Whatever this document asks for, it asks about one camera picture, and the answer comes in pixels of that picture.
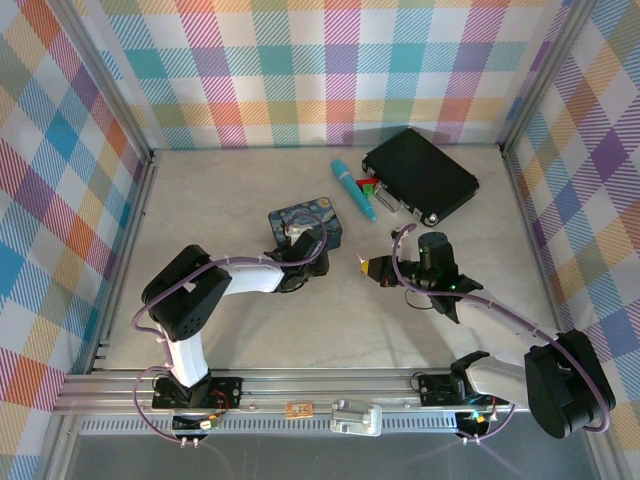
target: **checkered fabric backdrop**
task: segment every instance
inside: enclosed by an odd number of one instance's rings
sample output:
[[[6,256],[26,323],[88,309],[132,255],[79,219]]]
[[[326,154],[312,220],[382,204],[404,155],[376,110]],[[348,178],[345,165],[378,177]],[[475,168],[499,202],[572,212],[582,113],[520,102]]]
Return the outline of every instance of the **checkered fabric backdrop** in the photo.
[[[152,145],[173,149],[377,144],[407,125],[437,143],[495,143],[559,28],[545,39],[553,16],[567,9],[561,0],[73,3]]]
[[[564,323],[586,329],[640,478],[640,0],[602,0],[514,167]]]
[[[513,126],[513,122],[515,121],[516,118],[518,118],[518,115],[520,115],[522,105],[524,104],[524,101],[526,100],[527,96],[531,92],[531,89],[533,88],[533,84],[538,79],[538,75],[540,74],[540,68],[542,67],[542,65],[544,65],[547,59],[547,56],[552,51],[551,47],[556,41],[556,38],[558,37],[558,34],[560,33],[560,30],[562,29],[562,26],[564,25],[564,22],[567,19],[569,11],[571,10],[571,7],[573,6],[574,2],[575,0],[563,0],[562,6],[560,7],[560,10],[558,10],[558,13],[556,14],[556,18],[554,19],[553,24],[551,25],[551,28],[549,28],[549,31],[547,32],[547,35],[545,36],[544,41],[542,42],[540,50],[538,50],[538,54],[536,55],[535,59],[531,63],[531,66],[529,67],[529,71],[527,72],[527,76],[522,82],[522,85],[520,86],[520,90],[518,91],[518,94],[516,95],[516,98],[513,104],[511,105],[509,114],[507,115],[506,121],[504,122],[504,125],[502,126],[502,130],[500,131],[500,135],[498,135],[497,143],[502,144],[505,141],[507,135],[509,134],[509,131],[511,130],[511,127]]]
[[[45,0],[0,14],[0,479],[82,365],[142,164]]]

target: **yellow object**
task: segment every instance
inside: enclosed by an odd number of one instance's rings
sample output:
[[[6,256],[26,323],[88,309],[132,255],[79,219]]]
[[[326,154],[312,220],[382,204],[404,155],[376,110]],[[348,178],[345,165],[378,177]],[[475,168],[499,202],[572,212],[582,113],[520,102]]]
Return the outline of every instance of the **yellow object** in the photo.
[[[285,417],[288,420],[311,418],[313,417],[313,403],[288,403],[285,409]]]

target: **metal bracket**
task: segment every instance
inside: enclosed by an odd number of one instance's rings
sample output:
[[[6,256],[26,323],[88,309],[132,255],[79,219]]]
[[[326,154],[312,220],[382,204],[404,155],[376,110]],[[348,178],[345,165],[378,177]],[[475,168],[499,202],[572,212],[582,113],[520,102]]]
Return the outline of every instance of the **metal bracket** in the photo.
[[[384,183],[378,181],[373,189],[373,195],[380,200],[380,203],[387,207],[391,213],[398,213],[400,210],[405,208],[405,206],[401,201],[397,200],[393,195],[387,192],[386,188],[387,186]],[[396,206],[391,204],[392,201],[396,202]]]
[[[382,432],[380,405],[338,400],[331,408],[329,428],[335,433],[377,437]]]
[[[238,408],[242,397],[242,378],[240,377],[211,377],[205,386],[206,392],[197,405],[185,397],[184,393],[168,377],[160,377],[153,384],[153,400],[151,408],[154,410],[187,409],[233,409]]]
[[[422,212],[418,208],[413,209],[413,218],[418,222],[422,222]]]
[[[445,405],[473,405],[475,409],[490,408],[493,405],[491,395],[473,397],[470,403],[460,398],[449,375],[417,375],[418,392],[420,393],[420,405],[422,407],[436,407]],[[497,400],[497,405],[505,407],[509,404],[502,399]]]

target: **teal marker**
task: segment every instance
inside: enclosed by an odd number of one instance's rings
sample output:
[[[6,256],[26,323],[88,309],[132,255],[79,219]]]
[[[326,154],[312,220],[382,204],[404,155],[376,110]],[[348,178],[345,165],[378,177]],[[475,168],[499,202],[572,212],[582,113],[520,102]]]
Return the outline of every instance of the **teal marker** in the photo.
[[[331,171],[336,176],[338,180],[342,182],[344,188],[349,192],[353,201],[356,202],[356,205],[360,207],[360,210],[371,219],[371,221],[376,221],[376,212],[373,211],[373,207],[367,200],[367,197],[364,196],[364,193],[356,184],[356,181],[351,176],[351,172],[349,171],[349,167],[345,165],[345,163],[340,159],[335,159],[331,162]]]

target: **purple cable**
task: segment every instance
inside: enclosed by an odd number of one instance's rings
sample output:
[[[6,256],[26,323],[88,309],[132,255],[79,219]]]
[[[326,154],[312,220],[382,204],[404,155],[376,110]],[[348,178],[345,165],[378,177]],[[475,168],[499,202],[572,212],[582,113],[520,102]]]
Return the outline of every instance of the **purple cable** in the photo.
[[[171,358],[171,350],[169,349],[169,342],[167,337],[161,331],[156,330],[155,328],[141,327],[138,324],[138,322],[140,321],[142,316],[145,313],[147,313],[151,308],[153,308],[158,303],[160,303],[162,300],[167,298],[169,295],[171,295],[172,293],[175,293],[178,289],[182,288],[183,285],[191,282],[192,280],[199,277],[204,272],[206,272],[207,270],[210,270],[213,267],[217,267],[220,265],[271,265],[273,267],[280,268],[280,267],[299,267],[299,266],[306,265],[308,263],[313,262],[316,258],[320,256],[320,254],[324,250],[324,247],[327,245],[329,233],[327,231],[327,226],[324,224],[322,219],[314,213],[309,213],[309,212],[297,213],[291,218],[289,223],[293,222],[298,217],[305,217],[305,216],[313,218],[316,222],[320,224],[320,228],[322,229],[322,241],[320,242],[320,246],[316,249],[315,253],[313,253],[313,255],[311,255],[310,257],[305,258],[304,260],[299,260],[297,262],[276,262],[275,260],[271,260],[268,258],[265,259],[265,258],[255,258],[255,257],[229,257],[229,258],[221,258],[219,260],[213,260],[209,263],[204,264],[203,266],[195,270],[193,273],[190,273],[179,282],[170,286],[160,295],[153,297],[153,299],[149,303],[145,304],[133,316],[133,318],[131,319],[131,326],[138,332],[151,333],[156,337],[158,337],[160,339],[160,343],[162,343],[164,346],[164,353],[165,353],[165,356],[167,357],[168,364],[170,366],[173,366],[173,358]]]
[[[136,407],[136,411],[138,412],[138,415],[140,416],[142,421],[147,424],[147,427],[149,427],[151,430],[153,430],[155,433],[160,435],[165,440],[169,440],[170,442],[182,444],[181,440],[178,440],[178,438],[176,438],[175,436],[171,436],[171,435],[169,435],[167,433],[164,433],[162,430],[160,430],[158,427],[156,427],[153,423],[151,423],[151,420],[149,420],[147,418],[147,416],[143,413],[142,408],[140,407],[140,404],[138,403],[138,386],[140,385],[140,382],[142,381],[142,377],[144,377],[145,375],[148,375],[149,373],[152,373],[152,372],[167,373],[169,370],[170,370],[169,367],[155,366],[155,367],[147,368],[140,375],[138,375],[138,377],[136,378],[135,382],[133,382],[133,405],[134,405],[134,407]]]
[[[538,335],[540,338],[542,338],[545,342],[548,342],[550,345],[552,345],[556,350],[558,350],[567,359],[567,361],[571,364],[571,366],[573,368],[575,368],[575,370],[578,372],[578,374],[585,381],[585,383],[589,387],[589,390],[591,390],[591,393],[593,393],[593,396],[595,397],[596,401],[598,402],[598,406],[600,407],[600,410],[602,411],[602,424],[600,426],[598,426],[598,427],[586,426],[586,427],[584,427],[584,430],[587,431],[587,432],[593,432],[593,433],[606,432],[607,429],[609,428],[610,423],[611,423],[611,419],[610,419],[610,416],[609,416],[609,405],[607,404],[607,401],[604,399],[604,397],[600,393],[600,390],[598,390],[598,387],[593,382],[593,380],[591,379],[589,374],[586,372],[586,370],[582,367],[582,365],[580,365],[580,363],[578,363],[578,361],[573,357],[573,355],[571,355],[562,345],[560,345],[552,337],[547,335],[545,332],[538,330],[534,325],[529,323],[525,318],[521,317],[520,315],[518,315],[515,312],[512,312],[511,310],[509,310],[507,307],[505,307],[504,305],[502,305],[499,302],[487,300],[486,298],[478,297],[476,295],[469,295],[467,293],[460,293],[460,292],[432,292],[432,291],[428,291],[428,290],[421,290],[419,288],[414,287],[413,285],[411,285],[410,283],[408,283],[404,279],[404,277],[400,273],[400,269],[398,268],[398,259],[396,257],[396,254],[397,254],[398,246],[400,245],[400,241],[401,241],[402,237],[406,233],[409,233],[412,230],[414,230],[415,228],[416,228],[416,224],[415,223],[410,223],[410,224],[406,225],[404,228],[402,228],[400,230],[400,232],[398,232],[398,236],[396,237],[396,240],[393,243],[393,250],[391,251],[391,264],[393,265],[394,273],[398,277],[398,281],[402,285],[404,285],[406,288],[408,288],[409,290],[411,290],[413,292],[416,292],[416,293],[419,293],[421,295],[433,296],[433,297],[460,297],[460,298],[466,298],[467,300],[471,300],[471,301],[479,303],[481,305],[486,305],[489,308],[493,308],[496,311],[502,313],[504,316],[506,316],[507,318],[509,318],[513,322],[515,322],[519,327],[521,327],[521,328],[523,328],[523,329],[525,329],[525,330],[527,330],[529,332],[535,332],[536,335]],[[498,428],[498,429],[494,430],[494,432],[492,432],[491,435],[499,432],[500,430],[502,430],[502,428]]]
[[[165,355],[167,357],[168,365],[164,366],[164,367],[161,367],[161,366],[149,367],[146,370],[144,370],[142,373],[140,373],[140,375],[137,376],[135,382],[133,383],[133,405],[135,406],[136,411],[138,412],[138,415],[140,416],[142,421],[151,430],[153,430],[156,434],[158,434],[159,436],[161,436],[165,440],[169,440],[170,442],[174,442],[174,443],[178,443],[178,444],[182,445],[182,441],[181,440],[179,440],[175,436],[171,436],[171,435],[163,432],[162,430],[157,428],[155,425],[153,425],[153,423],[151,423],[151,421],[146,417],[146,415],[142,411],[142,408],[140,407],[140,404],[138,403],[138,386],[140,385],[140,382],[142,381],[142,378],[145,375],[147,375],[147,374],[149,374],[151,372],[159,372],[159,373],[167,373],[167,372],[169,372],[171,370],[171,368],[173,367],[173,358],[171,358],[171,350],[169,349],[169,342],[168,342],[167,337],[161,331],[156,330],[154,328],[141,327],[140,325],[138,325],[138,321],[151,308],[153,308],[155,305],[160,303],[162,300],[167,298],[172,293],[176,292],[183,285],[189,283],[190,281],[194,280],[198,276],[202,275],[207,270],[209,270],[209,269],[211,269],[213,267],[216,267],[218,265],[261,265],[261,264],[265,264],[265,265],[271,265],[271,266],[274,266],[274,267],[299,267],[299,266],[306,265],[308,263],[313,262],[316,258],[318,258],[322,254],[322,251],[324,250],[324,247],[327,245],[327,240],[328,240],[328,237],[329,237],[329,233],[327,231],[327,226],[324,224],[322,219],[319,216],[317,216],[317,215],[315,215],[313,213],[303,213],[303,212],[298,213],[298,214],[294,215],[291,218],[290,222],[293,222],[296,218],[301,217],[301,216],[309,216],[309,217],[313,218],[315,221],[317,221],[320,224],[320,228],[322,229],[322,241],[320,242],[320,246],[316,249],[315,253],[313,253],[308,258],[305,258],[304,260],[299,260],[297,262],[276,262],[276,261],[271,260],[271,259],[254,258],[254,257],[230,257],[230,258],[222,258],[222,259],[219,259],[219,260],[211,261],[211,262],[206,263],[205,265],[201,266],[200,268],[198,268],[193,273],[187,275],[186,277],[184,277],[182,280],[180,280],[176,284],[174,284],[171,287],[167,288],[160,295],[157,295],[156,297],[154,297],[149,303],[147,303],[140,310],[138,310],[138,312],[131,319],[131,326],[135,330],[137,330],[138,332],[143,332],[143,333],[152,333],[153,335],[155,335],[156,337],[158,337],[160,339],[161,343],[164,344],[164,352],[165,352]],[[207,448],[213,449],[215,451],[215,447],[213,447],[212,445],[205,444],[205,446]]]
[[[140,404],[138,403],[138,387],[140,386],[140,382],[142,381],[142,378],[145,375],[148,375],[149,373],[152,373],[152,372],[167,373],[169,370],[170,369],[168,367],[161,367],[161,366],[158,365],[158,366],[155,366],[155,367],[149,367],[145,371],[143,371],[140,375],[138,375],[136,377],[135,382],[133,383],[133,405],[135,406],[136,411],[138,412],[138,415],[140,416],[142,421],[147,425],[147,427],[149,427],[151,430],[153,430],[154,433],[156,433],[157,435],[161,436],[165,440],[168,440],[170,442],[178,443],[178,444],[182,445],[183,443],[182,443],[181,439],[179,439],[176,436],[169,435],[169,434],[163,432],[162,430],[160,430],[158,427],[156,427],[151,422],[151,420],[149,420],[147,418],[147,416],[142,411],[142,407],[140,407]],[[207,436],[206,438],[204,438],[201,441],[199,441],[197,444],[195,442],[193,442],[192,440],[191,441],[185,441],[184,445],[190,444],[190,445],[193,445],[196,448],[198,446],[203,446],[203,447],[211,450],[213,453],[218,455],[218,457],[220,457],[220,460],[222,461],[222,464],[224,465],[225,469],[227,470],[228,477],[229,478],[233,478],[233,476],[234,476],[233,475],[233,469],[231,468],[231,465],[229,464],[229,461],[224,456],[224,454],[222,452],[220,452],[220,450],[218,450],[213,445],[205,442],[205,440],[207,438],[209,438],[209,437]]]
[[[487,432],[484,435],[480,435],[478,438],[478,440],[485,440],[487,438],[491,438],[494,435],[500,433],[502,430],[504,430],[504,427],[507,426],[507,423],[509,423],[509,421],[511,421],[511,419],[513,418],[513,414],[516,413],[516,406],[515,405],[511,405],[511,408],[509,409],[509,413],[507,413],[507,417],[504,419],[504,421],[500,424],[500,426],[498,428],[496,428],[495,430],[491,431],[491,432]],[[464,437],[470,438],[470,439],[476,439],[475,435],[471,435],[470,433],[467,432],[463,432],[462,430],[458,430],[458,433]]]

